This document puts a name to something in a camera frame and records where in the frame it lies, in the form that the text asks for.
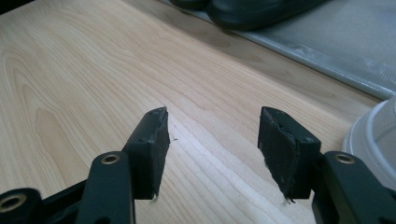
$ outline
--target wood grain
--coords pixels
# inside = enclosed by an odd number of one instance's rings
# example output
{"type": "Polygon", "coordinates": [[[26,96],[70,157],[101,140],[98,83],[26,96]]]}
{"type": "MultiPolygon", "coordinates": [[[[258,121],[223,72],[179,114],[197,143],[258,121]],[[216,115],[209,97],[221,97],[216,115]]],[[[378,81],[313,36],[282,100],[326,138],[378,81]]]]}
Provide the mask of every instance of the wood grain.
{"type": "Polygon", "coordinates": [[[314,223],[256,147],[282,109],[340,150],[379,101],[160,2],[38,0],[0,16],[0,192],[43,197],[87,177],[150,109],[170,112],[161,196],[139,223],[314,223]]]}

